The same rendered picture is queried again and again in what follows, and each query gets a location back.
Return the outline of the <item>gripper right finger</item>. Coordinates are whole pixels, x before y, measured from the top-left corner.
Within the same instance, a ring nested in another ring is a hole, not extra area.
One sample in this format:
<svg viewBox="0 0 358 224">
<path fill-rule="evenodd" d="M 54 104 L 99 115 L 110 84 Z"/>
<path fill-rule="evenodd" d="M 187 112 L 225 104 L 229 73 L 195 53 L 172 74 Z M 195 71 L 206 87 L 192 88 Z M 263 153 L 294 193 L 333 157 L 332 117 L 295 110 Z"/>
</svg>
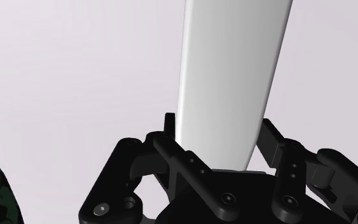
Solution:
<svg viewBox="0 0 358 224">
<path fill-rule="evenodd" d="M 358 166 L 330 148 L 308 151 L 265 118 L 256 146 L 276 170 L 272 213 L 285 224 L 358 224 Z"/>
</svg>

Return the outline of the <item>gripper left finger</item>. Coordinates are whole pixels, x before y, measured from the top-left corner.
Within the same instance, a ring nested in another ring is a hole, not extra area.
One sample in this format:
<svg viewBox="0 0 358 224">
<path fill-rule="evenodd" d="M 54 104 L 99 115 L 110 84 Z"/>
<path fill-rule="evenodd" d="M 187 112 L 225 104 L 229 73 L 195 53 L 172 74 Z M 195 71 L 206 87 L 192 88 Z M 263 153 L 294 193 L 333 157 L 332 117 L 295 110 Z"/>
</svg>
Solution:
<svg viewBox="0 0 358 224">
<path fill-rule="evenodd" d="M 166 113 L 162 131 L 144 141 L 118 141 L 78 213 L 79 224 L 141 224 L 143 203 L 134 190 L 143 176 L 154 175 L 169 198 L 203 208 L 210 216 L 232 222 L 240 216 L 237 197 L 213 179 L 215 172 L 175 140 L 176 118 Z"/>
</svg>

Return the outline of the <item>white tapered smooth object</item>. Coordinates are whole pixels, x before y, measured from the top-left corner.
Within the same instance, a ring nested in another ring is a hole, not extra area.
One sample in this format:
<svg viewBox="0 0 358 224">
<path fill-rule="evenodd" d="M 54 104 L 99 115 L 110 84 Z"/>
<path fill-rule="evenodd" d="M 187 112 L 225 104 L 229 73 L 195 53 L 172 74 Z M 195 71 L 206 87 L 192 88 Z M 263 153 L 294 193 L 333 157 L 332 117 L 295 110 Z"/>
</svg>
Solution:
<svg viewBox="0 0 358 224">
<path fill-rule="evenodd" d="M 176 141 L 212 169 L 254 151 L 293 0 L 185 0 Z"/>
</svg>

